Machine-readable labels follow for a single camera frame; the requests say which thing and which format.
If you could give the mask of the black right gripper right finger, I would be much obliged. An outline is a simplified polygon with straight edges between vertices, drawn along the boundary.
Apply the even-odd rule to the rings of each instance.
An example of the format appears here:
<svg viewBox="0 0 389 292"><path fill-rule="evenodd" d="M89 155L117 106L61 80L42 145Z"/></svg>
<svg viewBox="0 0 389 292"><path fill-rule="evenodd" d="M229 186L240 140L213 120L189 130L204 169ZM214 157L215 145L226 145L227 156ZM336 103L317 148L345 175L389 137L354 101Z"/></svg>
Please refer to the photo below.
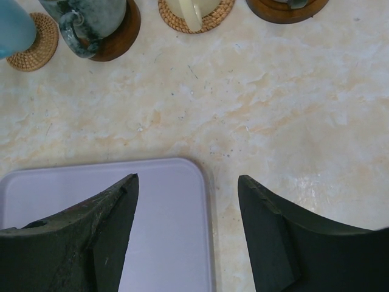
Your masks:
<svg viewBox="0 0 389 292"><path fill-rule="evenodd" d="M238 199L257 291L388 290L388 229L317 215L248 175Z"/></svg>

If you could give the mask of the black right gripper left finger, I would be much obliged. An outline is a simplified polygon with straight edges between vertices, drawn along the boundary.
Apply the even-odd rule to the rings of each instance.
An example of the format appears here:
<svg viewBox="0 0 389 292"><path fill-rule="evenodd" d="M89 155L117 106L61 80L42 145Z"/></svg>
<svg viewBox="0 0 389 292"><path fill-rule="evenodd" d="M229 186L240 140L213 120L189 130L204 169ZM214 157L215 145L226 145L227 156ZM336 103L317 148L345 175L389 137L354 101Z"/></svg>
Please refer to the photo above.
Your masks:
<svg viewBox="0 0 389 292"><path fill-rule="evenodd" d="M118 291L139 177L23 228L1 230L1 291Z"/></svg>

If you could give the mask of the woven rattan coaster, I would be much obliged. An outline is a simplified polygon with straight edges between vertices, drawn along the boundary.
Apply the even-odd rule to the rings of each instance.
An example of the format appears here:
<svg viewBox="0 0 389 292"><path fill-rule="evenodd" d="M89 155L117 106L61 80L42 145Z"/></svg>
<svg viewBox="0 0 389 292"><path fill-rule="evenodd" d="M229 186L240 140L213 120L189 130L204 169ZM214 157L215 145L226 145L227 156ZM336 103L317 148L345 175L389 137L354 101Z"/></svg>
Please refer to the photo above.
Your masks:
<svg viewBox="0 0 389 292"><path fill-rule="evenodd" d="M218 6L208 15L202 16L201 30L193 31L183 18L176 16L169 8L167 1L158 1L159 13L163 21L172 29L188 34L208 32L219 26L231 12L235 1L220 1Z"/></svg>
<svg viewBox="0 0 389 292"><path fill-rule="evenodd" d="M31 13L36 25L36 38L31 47L24 52L18 52L6 60L16 70L32 72L47 64L53 57L59 40L56 22L49 16L34 12Z"/></svg>

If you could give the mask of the dark wooden coaster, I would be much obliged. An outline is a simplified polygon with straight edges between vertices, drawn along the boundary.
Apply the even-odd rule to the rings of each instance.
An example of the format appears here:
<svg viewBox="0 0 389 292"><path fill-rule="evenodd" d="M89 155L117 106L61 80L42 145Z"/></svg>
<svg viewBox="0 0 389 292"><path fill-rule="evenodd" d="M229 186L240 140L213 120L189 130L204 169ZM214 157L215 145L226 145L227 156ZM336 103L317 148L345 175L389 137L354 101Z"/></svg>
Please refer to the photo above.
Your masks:
<svg viewBox="0 0 389 292"><path fill-rule="evenodd" d="M102 39L92 61L108 62L126 53L135 42L141 25L140 11L133 0L126 1L126 12L119 27L109 36Z"/></svg>

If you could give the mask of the grey green mug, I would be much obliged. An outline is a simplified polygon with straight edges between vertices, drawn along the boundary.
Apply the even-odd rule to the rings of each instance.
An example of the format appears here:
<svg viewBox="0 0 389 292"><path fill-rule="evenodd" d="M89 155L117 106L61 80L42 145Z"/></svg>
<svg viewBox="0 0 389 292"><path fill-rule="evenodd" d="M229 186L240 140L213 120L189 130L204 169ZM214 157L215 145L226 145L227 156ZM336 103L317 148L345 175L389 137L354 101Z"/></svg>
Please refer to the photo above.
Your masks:
<svg viewBox="0 0 389 292"><path fill-rule="evenodd" d="M125 0L40 1L46 12L58 23L68 47L80 58L93 57L102 39L121 25Z"/></svg>

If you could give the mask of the white blue mug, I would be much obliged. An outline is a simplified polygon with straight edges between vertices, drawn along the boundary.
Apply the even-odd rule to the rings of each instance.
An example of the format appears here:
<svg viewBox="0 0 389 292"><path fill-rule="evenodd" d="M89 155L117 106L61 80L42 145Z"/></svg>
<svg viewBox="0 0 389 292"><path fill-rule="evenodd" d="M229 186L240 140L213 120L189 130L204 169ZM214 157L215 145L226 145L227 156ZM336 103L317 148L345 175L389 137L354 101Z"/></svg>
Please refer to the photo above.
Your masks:
<svg viewBox="0 0 389 292"><path fill-rule="evenodd" d="M29 49L36 38L32 17L14 0L1 0L1 59Z"/></svg>

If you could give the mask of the brown wooden coaster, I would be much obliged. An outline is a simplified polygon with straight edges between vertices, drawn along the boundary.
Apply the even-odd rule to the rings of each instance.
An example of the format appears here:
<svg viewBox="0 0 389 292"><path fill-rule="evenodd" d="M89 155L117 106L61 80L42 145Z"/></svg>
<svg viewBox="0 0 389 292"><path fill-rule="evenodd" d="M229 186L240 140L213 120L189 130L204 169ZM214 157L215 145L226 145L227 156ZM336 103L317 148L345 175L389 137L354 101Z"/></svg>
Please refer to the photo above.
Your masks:
<svg viewBox="0 0 389 292"><path fill-rule="evenodd" d="M309 0L302 9L290 9L288 5L268 0L247 0L251 11L259 18L275 24L294 24L316 15L328 0Z"/></svg>

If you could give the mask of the cream ceramic mug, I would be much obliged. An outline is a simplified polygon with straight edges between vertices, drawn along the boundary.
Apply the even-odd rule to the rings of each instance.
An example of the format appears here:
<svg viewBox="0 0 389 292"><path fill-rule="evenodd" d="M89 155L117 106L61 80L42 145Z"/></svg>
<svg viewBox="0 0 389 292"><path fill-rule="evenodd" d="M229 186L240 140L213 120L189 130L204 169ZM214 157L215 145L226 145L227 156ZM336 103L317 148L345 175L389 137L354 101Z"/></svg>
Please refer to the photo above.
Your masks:
<svg viewBox="0 0 389 292"><path fill-rule="evenodd" d="M220 2L219 0L166 0L170 11L182 18L193 32L202 29L202 18L214 11Z"/></svg>

